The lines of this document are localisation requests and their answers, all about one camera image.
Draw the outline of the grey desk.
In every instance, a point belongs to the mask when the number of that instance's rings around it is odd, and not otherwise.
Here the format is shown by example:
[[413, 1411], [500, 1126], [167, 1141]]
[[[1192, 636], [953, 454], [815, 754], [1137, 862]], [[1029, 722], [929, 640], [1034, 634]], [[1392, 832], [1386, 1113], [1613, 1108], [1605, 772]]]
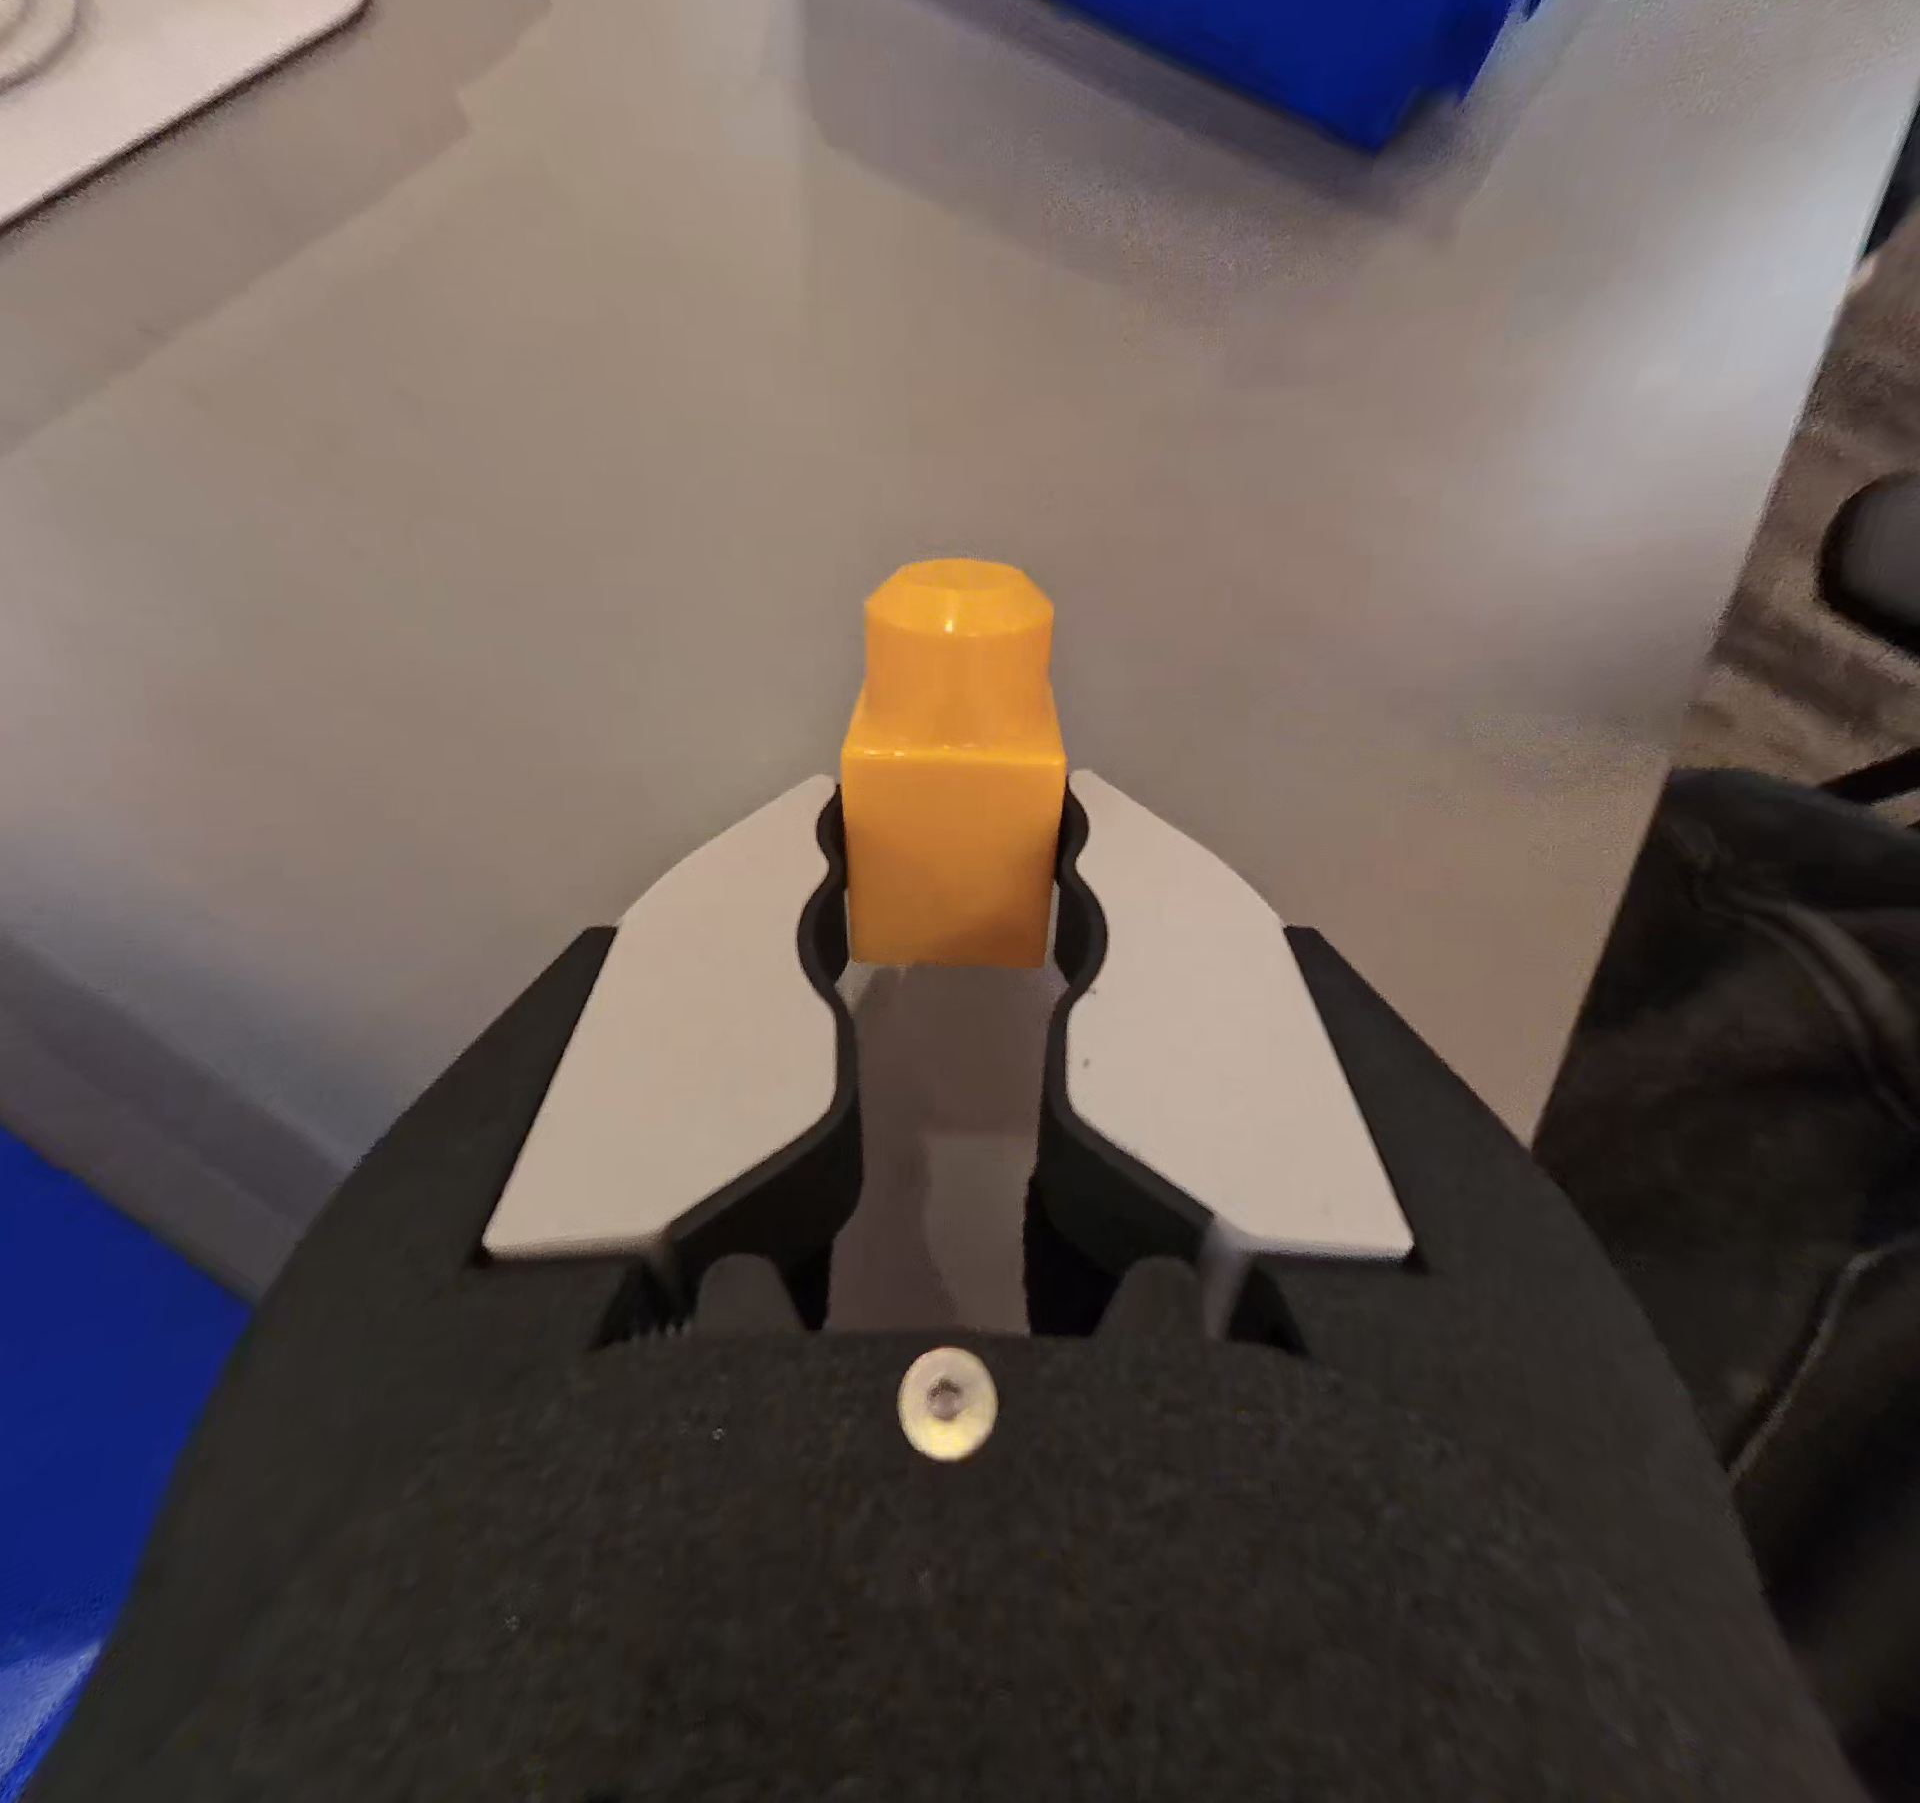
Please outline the grey desk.
[[1030, 0], [372, 0], [4, 236], [4, 1126], [261, 1287], [961, 553], [1530, 1136], [1914, 105], [1915, 0], [1546, 0], [1376, 159]]

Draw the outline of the yellow toy block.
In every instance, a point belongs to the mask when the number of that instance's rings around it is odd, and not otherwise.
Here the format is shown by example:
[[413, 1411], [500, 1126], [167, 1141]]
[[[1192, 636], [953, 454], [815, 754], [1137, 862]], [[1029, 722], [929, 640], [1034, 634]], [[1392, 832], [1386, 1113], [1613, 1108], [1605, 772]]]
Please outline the yellow toy block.
[[1051, 629], [1005, 562], [909, 562], [867, 597], [840, 760], [856, 962], [1041, 965], [1067, 787]]

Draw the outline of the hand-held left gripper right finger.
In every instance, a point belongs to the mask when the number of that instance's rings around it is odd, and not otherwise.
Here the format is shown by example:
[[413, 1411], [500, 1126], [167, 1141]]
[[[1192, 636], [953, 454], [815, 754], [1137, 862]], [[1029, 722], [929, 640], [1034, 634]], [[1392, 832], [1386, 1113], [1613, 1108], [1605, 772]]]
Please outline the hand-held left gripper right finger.
[[1207, 1336], [1297, 1336], [1280, 1263], [1402, 1266], [1413, 1231], [1280, 914], [1088, 768], [1054, 865], [1029, 1314], [1091, 1336], [1172, 1260]]

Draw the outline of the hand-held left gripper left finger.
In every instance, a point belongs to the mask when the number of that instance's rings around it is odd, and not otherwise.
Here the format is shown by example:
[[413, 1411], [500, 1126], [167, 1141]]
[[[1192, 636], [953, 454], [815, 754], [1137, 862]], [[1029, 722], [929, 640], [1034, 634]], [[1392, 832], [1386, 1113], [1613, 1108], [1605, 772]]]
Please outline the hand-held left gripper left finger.
[[840, 787], [811, 777], [663, 872], [612, 926], [479, 1247], [620, 1263], [641, 1328], [752, 1258], [799, 1327], [865, 1188]]

